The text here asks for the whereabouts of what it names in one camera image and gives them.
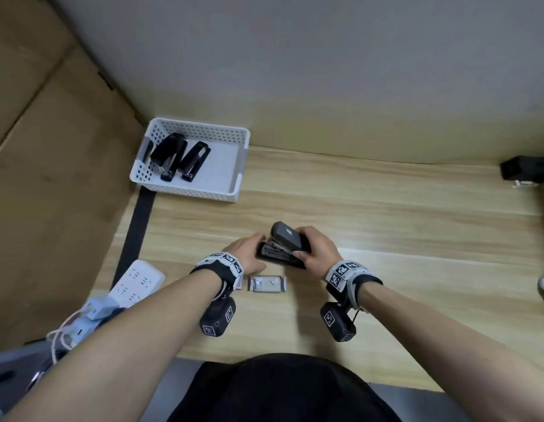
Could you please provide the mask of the person's right hand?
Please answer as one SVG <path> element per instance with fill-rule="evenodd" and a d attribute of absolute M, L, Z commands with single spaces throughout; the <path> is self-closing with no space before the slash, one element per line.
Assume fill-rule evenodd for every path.
<path fill-rule="evenodd" d="M 306 269 L 316 278 L 325 280 L 332 266 L 342 261 L 334 242 L 313 226 L 296 228 L 297 233 L 307 237 L 312 255 L 309 262 L 304 262 Z"/>

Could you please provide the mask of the person's left hand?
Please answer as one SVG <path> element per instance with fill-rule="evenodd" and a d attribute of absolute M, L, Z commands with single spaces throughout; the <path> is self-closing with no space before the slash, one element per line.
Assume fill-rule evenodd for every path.
<path fill-rule="evenodd" d="M 232 254 L 236 257 L 243 268 L 245 275 L 250 276 L 255 273 L 262 272 L 266 269 L 265 262 L 254 257 L 253 250 L 250 248 L 250 236 L 240 238 L 224 248 L 224 252 Z"/>

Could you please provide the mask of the black stapler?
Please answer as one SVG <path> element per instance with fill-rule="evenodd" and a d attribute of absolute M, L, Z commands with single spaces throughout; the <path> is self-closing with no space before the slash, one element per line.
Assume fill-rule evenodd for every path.
<path fill-rule="evenodd" d="M 154 148 L 150 160 L 159 168 L 161 180 L 172 181 L 186 147 L 187 140 L 184 134 L 171 133 Z"/>
<path fill-rule="evenodd" d="M 178 164 L 177 172 L 181 173 L 181 179 L 187 182 L 192 182 L 198 174 L 201 166 L 208 157 L 211 148 L 209 144 L 203 141 L 198 141 Z"/>
<path fill-rule="evenodd" d="M 306 269 L 304 262 L 293 255 L 295 251 L 311 253 L 307 237 L 284 222 L 277 221 L 271 227 L 268 240 L 258 244 L 255 257 L 283 266 Z"/>

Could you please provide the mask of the person's left forearm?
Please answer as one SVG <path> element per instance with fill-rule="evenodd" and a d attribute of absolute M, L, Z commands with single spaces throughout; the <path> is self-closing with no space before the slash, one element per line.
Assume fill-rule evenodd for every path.
<path fill-rule="evenodd" d="M 203 269 L 135 304 L 63 358 L 3 422 L 137 422 L 221 284 Z"/>

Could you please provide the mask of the person's right forearm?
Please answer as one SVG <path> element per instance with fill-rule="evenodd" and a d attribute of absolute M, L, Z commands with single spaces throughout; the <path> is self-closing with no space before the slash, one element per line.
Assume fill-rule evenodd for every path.
<path fill-rule="evenodd" d="M 473 420 L 544 422 L 544 369 L 379 283 L 364 283 L 358 297 Z"/>

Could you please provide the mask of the open staple box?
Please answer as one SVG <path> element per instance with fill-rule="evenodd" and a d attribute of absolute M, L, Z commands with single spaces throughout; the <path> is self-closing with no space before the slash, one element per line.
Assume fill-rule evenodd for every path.
<path fill-rule="evenodd" d="M 287 278 L 284 276 L 257 275 L 249 280 L 249 291 L 280 293 L 287 291 Z"/>

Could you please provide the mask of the left wrist marker band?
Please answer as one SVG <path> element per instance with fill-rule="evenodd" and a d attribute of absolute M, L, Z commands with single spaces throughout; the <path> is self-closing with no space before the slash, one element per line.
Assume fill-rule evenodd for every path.
<path fill-rule="evenodd" d="M 221 279 L 221 288 L 212 302 L 230 296 L 232 291 L 242 283 L 244 277 L 244 269 L 239 259 L 228 252 L 208 255 L 196 264 L 190 274 L 204 269 L 212 271 Z"/>

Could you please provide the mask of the wrist marker band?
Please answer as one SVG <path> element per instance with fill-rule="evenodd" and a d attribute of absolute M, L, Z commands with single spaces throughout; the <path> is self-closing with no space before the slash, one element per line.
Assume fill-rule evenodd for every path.
<path fill-rule="evenodd" d="M 346 260 L 337 262 L 325 276 L 326 290 L 343 307 L 362 311 L 358 302 L 358 291 L 362 284 L 383 282 L 360 263 Z"/>
<path fill-rule="evenodd" d="M 228 252 L 208 255 L 196 264 L 190 274 L 204 269 L 212 271 L 221 279 L 221 288 L 212 302 L 230 296 L 232 291 L 242 283 L 244 277 L 244 269 L 239 259 Z"/>

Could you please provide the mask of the right wrist marker band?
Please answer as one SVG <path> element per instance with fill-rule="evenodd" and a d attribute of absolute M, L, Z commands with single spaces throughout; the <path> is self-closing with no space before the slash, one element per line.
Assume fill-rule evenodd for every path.
<path fill-rule="evenodd" d="M 360 263 L 346 260 L 337 262 L 325 276 L 326 290 L 343 307 L 362 311 L 358 302 L 358 291 L 362 284 L 383 282 Z"/>

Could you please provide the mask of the white perforated plastic basket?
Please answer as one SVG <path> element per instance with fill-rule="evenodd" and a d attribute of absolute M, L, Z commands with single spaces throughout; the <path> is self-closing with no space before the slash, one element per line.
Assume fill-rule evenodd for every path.
<path fill-rule="evenodd" d="M 148 149 L 156 148 L 171 133 L 184 135 L 188 141 L 187 151 L 197 142 L 205 142 L 211 150 L 192 182 L 182 179 L 182 174 L 176 174 L 170 182 L 164 181 L 160 178 L 161 169 L 147 158 Z M 235 203 L 239 198 L 249 141 L 250 131 L 245 127 L 153 118 L 129 179 L 150 191 Z"/>

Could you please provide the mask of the white power strip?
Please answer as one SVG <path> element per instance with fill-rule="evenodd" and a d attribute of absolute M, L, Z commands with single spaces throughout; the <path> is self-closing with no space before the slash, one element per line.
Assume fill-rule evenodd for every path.
<path fill-rule="evenodd" d="M 119 307 L 129 308 L 159 290 L 164 281 L 163 272 L 146 261 L 136 260 L 113 286 L 108 296 Z"/>

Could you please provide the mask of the person's black shirt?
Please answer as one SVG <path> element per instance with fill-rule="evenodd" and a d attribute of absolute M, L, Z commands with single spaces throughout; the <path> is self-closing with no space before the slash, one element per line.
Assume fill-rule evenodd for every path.
<path fill-rule="evenodd" d="M 402 422 L 354 372 L 321 357 L 205 362 L 167 422 Z"/>

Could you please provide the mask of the white plug adapter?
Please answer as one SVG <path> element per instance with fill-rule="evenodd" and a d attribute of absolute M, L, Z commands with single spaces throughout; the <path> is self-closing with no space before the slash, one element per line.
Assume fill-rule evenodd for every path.
<path fill-rule="evenodd" d="M 104 319 L 119 308 L 118 302 L 109 295 L 89 298 L 81 307 L 80 314 L 91 320 Z"/>

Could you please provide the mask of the brown cardboard panel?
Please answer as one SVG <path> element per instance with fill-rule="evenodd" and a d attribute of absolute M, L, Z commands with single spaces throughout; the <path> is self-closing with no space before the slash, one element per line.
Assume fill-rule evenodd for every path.
<path fill-rule="evenodd" d="M 143 131 L 48 0 L 0 0 L 0 351 L 88 298 Z"/>

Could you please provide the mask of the black box device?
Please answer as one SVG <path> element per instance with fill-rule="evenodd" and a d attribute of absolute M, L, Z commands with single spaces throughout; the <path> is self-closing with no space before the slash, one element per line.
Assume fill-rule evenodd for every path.
<path fill-rule="evenodd" d="M 544 157 L 516 156 L 500 164 L 501 177 L 514 188 L 544 183 Z"/>

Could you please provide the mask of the grey chair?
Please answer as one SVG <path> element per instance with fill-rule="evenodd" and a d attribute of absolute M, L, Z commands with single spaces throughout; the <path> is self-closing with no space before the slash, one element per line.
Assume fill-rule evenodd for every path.
<path fill-rule="evenodd" d="M 30 383 L 50 363 L 50 342 L 31 341 L 0 352 L 0 419 L 26 394 Z"/>

